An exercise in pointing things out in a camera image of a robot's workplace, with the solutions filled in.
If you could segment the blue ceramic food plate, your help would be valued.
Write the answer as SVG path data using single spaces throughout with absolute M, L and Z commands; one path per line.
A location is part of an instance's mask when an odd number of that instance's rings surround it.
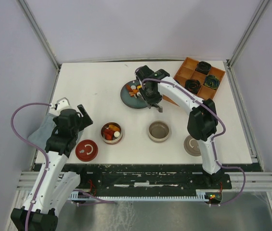
M 138 90 L 138 86 L 140 86 L 139 81 L 132 80 L 126 83 L 120 92 L 120 97 L 122 102 L 133 109 L 144 109 L 147 107 L 144 99 L 138 93 L 134 93 Z

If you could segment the metal tongs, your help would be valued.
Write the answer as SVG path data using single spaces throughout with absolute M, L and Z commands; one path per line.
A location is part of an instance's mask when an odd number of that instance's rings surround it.
M 151 109 L 151 108 L 154 107 L 154 108 L 157 109 L 158 112 L 160 112 L 160 113 L 163 112 L 163 107 L 162 107 L 162 106 L 160 106 L 160 105 L 157 104 L 157 103 L 150 104 L 150 103 L 149 103 L 149 102 L 141 95 L 140 92 L 137 92 L 136 95 L 137 95 L 138 98 L 141 98 L 141 99 L 145 102 L 147 108 Z

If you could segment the fried chicken piece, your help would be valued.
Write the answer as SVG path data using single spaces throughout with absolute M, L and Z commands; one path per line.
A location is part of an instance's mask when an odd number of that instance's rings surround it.
M 118 132 L 121 131 L 121 129 L 120 129 L 118 126 L 114 125 L 114 124 L 108 125 L 108 128 L 109 128 L 110 130 L 112 130 L 112 131 L 118 131 Z

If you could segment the red pepper piece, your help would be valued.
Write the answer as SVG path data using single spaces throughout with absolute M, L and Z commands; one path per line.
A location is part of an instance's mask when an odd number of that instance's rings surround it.
M 114 131 L 110 129 L 105 129 L 104 130 L 104 138 L 108 141 L 112 141 L 114 137 Z

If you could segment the white rice ball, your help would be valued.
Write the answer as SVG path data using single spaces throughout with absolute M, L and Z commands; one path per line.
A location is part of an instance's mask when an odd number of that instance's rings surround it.
M 118 137 L 120 136 L 120 132 L 119 132 L 119 131 L 116 131 L 116 132 L 114 133 L 114 136 L 115 136 L 116 138 L 118 138 Z

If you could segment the red steel lunch bowl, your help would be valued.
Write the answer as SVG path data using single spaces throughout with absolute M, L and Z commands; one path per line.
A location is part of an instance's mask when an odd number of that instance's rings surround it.
M 123 129 L 116 122 L 108 122 L 102 126 L 100 134 L 104 143 L 114 145 L 122 140 Z

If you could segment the beige lunch box bowl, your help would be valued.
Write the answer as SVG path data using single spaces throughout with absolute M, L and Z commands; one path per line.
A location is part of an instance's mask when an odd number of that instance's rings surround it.
M 155 143 L 165 142 L 170 135 L 170 127 L 164 121 L 154 121 L 148 126 L 148 137 Z

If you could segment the wooden compartment tray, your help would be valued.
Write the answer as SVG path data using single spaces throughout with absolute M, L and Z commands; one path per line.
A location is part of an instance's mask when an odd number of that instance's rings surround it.
M 174 79 L 192 94 L 207 100 L 213 99 L 225 75 L 208 62 L 187 57 Z

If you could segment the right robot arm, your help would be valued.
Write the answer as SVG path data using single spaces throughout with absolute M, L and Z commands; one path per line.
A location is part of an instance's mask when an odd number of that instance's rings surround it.
M 187 113 L 187 131 L 198 141 L 202 168 L 206 172 L 202 177 L 203 184 L 208 188 L 214 188 L 220 183 L 217 174 L 220 166 L 216 163 L 213 147 L 209 141 L 217 132 L 218 125 L 218 120 L 212 115 L 216 112 L 214 102 L 205 101 L 190 93 L 163 69 L 155 72 L 145 65 L 136 69 L 135 76 L 141 84 L 140 94 L 148 108 L 155 107 L 159 112 L 163 112 L 159 103 L 163 96 L 167 96 Z

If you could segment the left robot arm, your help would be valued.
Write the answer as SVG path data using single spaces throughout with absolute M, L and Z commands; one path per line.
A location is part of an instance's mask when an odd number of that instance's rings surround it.
M 88 183 L 88 175 L 81 171 L 69 171 L 61 180 L 58 178 L 76 146 L 78 134 L 93 124 L 92 119 L 83 105 L 72 109 L 67 99 L 48 106 L 59 114 L 53 119 L 55 127 L 45 148 L 39 148 L 44 161 L 34 186 L 21 208 L 12 210 L 11 220 L 19 231 L 55 230 L 60 211 L 72 191 Z

